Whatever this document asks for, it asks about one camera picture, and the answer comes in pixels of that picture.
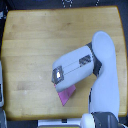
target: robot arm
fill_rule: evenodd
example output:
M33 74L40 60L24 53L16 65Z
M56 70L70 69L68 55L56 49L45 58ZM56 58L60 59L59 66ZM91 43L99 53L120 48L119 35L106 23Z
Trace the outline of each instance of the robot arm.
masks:
M57 92L60 92L92 73L97 80L89 95L89 114L83 115L81 126L123 127L118 124L119 89L115 47L110 36L103 31L96 32L91 43L55 61L52 81L56 84Z

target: pink cloth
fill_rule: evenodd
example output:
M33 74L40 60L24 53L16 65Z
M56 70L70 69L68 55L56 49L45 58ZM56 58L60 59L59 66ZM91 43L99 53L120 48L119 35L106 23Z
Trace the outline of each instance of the pink cloth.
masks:
M70 96L73 94L73 92L75 90L76 90L75 85L72 85L71 87L69 87L69 88L65 89L64 91L58 93L63 106L67 103L68 99L70 98Z

